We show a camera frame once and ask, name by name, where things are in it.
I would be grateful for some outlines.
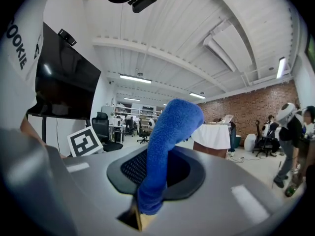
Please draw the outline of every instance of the black monitor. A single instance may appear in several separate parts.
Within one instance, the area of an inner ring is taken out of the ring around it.
[[[44,24],[44,43],[37,65],[37,104],[28,114],[90,119],[101,71]]]

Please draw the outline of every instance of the red brick wall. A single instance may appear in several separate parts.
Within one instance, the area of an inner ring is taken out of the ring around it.
[[[287,102],[298,103],[293,80],[266,89],[199,104],[199,106],[206,122],[225,115],[234,115],[236,132],[237,135],[242,136],[241,143],[243,143],[248,134],[257,134],[256,120],[260,121],[260,127],[262,127],[268,116],[275,116],[282,105]]]

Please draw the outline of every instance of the white bag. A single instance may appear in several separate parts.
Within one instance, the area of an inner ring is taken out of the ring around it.
[[[246,151],[252,152],[255,147],[256,135],[255,134],[248,134],[245,142],[244,142],[244,149]]]

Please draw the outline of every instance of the white floor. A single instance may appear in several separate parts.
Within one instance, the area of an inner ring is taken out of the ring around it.
[[[123,142],[124,148],[140,144],[140,142],[137,142],[137,140],[140,139],[141,138],[138,137],[137,135],[133,137],[125,136],[125,141]],[[187,142],[180,142],[176,145],[192,149],[193,140],[192,138],[189,138]],[[285,155],[281,156],[278,153],[276,157],[272,156],[265,157],[264,154],[260,154],[258,157],[256,157],[256,154],[257,152],[252,154],[251,152],[245,151],[243,148],[237,148],[235,150],[234,156],[233,157],[228,156],[227,160],[230,160],[231,162],[237,164],[239,167],[243,168],[244,170],[252,174],[254,177],[259,179],[270,189],[272,189],[272,191],[278,197],[282,198],[284,201],[290,200],[284,195],[284,190],[286,186],[289,184],[291,173],[288,174],[289,179],[284,181],[284,189],[280,189],[275,184],[272,184],[273,179],[279,170],[280,162],[281,166],[284,163]],[[304,188],[305,185],[302,184],[292,198],[297,198],[298,196],[303,194]]]

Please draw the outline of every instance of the blue cloth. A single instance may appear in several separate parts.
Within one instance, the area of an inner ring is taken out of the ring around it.
[[[147,176],[138,188],[139,211],[154,215],[162,206],[162,192],[166,188],[168,152],[203,123],[201,109],[190,102],[175,99],[158,118],[150,135],[147,150]]]

